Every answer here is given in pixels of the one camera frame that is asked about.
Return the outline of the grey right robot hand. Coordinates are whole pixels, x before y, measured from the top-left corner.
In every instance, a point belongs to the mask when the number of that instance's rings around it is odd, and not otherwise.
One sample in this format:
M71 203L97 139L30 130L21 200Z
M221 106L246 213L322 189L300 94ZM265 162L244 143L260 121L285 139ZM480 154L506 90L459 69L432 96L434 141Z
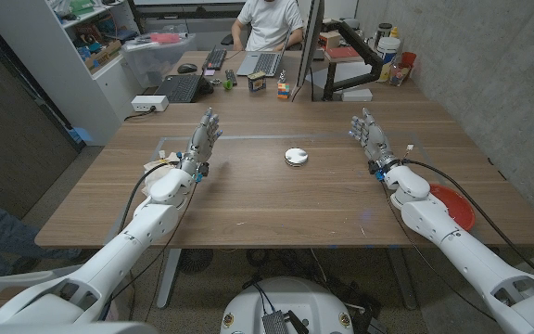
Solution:
M362 117L353 116L350 124L349 134L363 148L370 174L383 177L399 164L400 160L392 152L387 136L368 108L362 109Z

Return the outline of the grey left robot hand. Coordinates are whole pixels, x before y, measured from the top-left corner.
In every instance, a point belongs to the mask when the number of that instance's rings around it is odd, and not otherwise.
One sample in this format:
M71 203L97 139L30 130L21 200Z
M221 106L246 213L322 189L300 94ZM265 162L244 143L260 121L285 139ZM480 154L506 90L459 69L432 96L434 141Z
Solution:
M219 129L219 116L212 111L212 108L208 108L191 135L178 168L191 175L201 173L206 176L214 143L222 133L223 131Z

